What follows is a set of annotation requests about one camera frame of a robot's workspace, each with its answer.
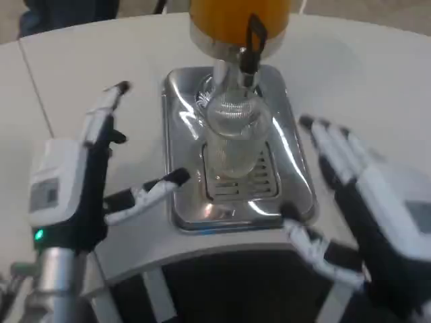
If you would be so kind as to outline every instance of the clear glass cup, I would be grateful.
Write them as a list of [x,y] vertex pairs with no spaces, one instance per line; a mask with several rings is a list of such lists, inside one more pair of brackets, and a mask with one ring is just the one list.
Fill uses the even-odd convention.
[[206,112],[207,158],[217,175],[246,176],[262,152],[272,115],[265,101],[248,89],[214,96]]

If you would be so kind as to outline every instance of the white tabletop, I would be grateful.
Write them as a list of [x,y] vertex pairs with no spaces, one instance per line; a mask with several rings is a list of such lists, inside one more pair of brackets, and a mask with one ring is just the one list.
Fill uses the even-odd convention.
[[[108,192],[164,173],[162,80],[174,68],[210,65],[189,38],[187,14],[136,17],[58,30],[22,40],[56,136],[77,134],[99,92],[127,79],[133,91],[117,110],[130,142],[114,149]],[[390,158],[431,176],[428,108],[431,39],[345,20],[293,15],[282,48],[266,63],[288,86],[296,116],[342,122]],[[308,136],[304,150],[320,204],[315,223],[329,238],[352,242],[317,168]],[[105,277],[115,280],[173,260],[222,250],[287,248],[281,230],[209,236],[183,234],[164,203],[111,228],[97,248]]]
[[[34,153],[50,137],[17,42],[0,46],[0,273],[15,261],[34,261],[27,223],[28,179]],[[21,293],[8,322],[17,322]]]

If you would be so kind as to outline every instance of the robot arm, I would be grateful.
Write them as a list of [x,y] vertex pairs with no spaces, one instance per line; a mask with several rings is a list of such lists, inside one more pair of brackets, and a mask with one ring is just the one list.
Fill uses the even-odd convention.
[[375,157],[361,140],[326,120],[303,116],[319,164],[359,246],[370,281],[325,259],[331,246],[281,213],[299,255],[320,274],[365,292],[404,320],[431,321],[431,181],[416,170]]
[[21,322],[77,322],[77,299],[85,260],[115,225],[145,212],[189,178],[179,169],[140,188],[103,197],[110,144],[127,138],[114,128],[114,111],[129,90],[121,82],[103,92],[90,110],[78,141],[51,139],[30,181],[29,221],[36,264],[15,264],[0,299],[0,322],[7,317],[22,281],[33,278]]

